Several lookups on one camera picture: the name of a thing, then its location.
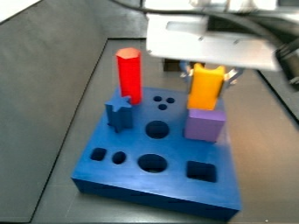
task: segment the yellow rectangular block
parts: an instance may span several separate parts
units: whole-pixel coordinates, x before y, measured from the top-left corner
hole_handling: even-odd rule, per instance
[[[205,69],[196,63],[192,72],[190,92],[188,97],[188,109],[213,110],[218,98],[224,80],[225,67]]]

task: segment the table surface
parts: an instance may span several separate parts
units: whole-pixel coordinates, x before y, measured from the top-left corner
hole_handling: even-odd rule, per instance
[[[69,128],[57,164],[33,223],[218,223],[201,217],[141,206],[78,192],[70,173],[117,85],[114,53],[142,51],[142,83],[153,88],[185,90],[178,73],[162,71],[162,60],[145,53],[145,42],[109,40]],[[224,94],[228,133],[242,210],[229,223],[299,221],[299,135],[288,115],[257,73],[246,70]]]

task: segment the toy block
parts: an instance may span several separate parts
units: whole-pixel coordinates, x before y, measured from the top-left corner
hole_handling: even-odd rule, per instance
[[[132,129],[132,105],[129,104],[129,96],[121,97],[118,89],[109,101],[106,107],[106,124],[114,127],[114,132],[118,133],[122,129]]]
[[[214,109],[224,73],[224,66],[209,70],[198,63],[193,65],[188,109]]]
[[[216,142],[226,117],[221,110],[189,109],[184,137]]]
[[[117,74],[121,96],[130,96],[130,103],[141,101],[140,51],[124,48],[116,52]]]
[[[225,127],[216,143],[186,139],[186,93],[142,92],[132,129],[101,116],[70,178],[82,193],[226,221],[241,205]]]

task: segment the circular hole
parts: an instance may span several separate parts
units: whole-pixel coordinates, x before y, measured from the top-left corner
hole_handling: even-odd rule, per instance
[[[165,159],[154,154],[145,154],[137,159],[137,164],[145,172],[157,173],[166,167]]]
[[[173,102],[174,102],[174,99],[169,97],[169,98],[165,99],[165,101],[166,101],[168,103],[173,103]]]
[[[108,152],[108,151],[106,151],[105,149],[102,149],[102,148],[96,148],[96,149],[92,151],[89,158],[90,158],[92,160],[101,161],[101,160],[104,159],[105,155],[106,155],[106,152]]]
[[[156,96],[156,97],[153,98],[153,100],[154,100],[156,102],[160,102],[160,101],[162,100],[162,97],[161,97],[161,96]]]
[[[169,128],[165,122],[153,121],[145,125],[145,134],[154,139],[166,137],[169,134]]]
[[[157,108],[158,108],[160,110],[166,110],[166,106],[165,106],[164,104],[160,104],[160,105],[157,106]]]
[[[126,160],[126,154],[122,151],[116,152],[112,157],[112,162],[116,165],[120,165],[125,162],[125,160]]]

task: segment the purple cube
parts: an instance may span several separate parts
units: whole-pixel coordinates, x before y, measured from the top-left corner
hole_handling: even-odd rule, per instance
[[[216,142],[225,120],[225,112],[221,110],[189,109],[184,137]]]

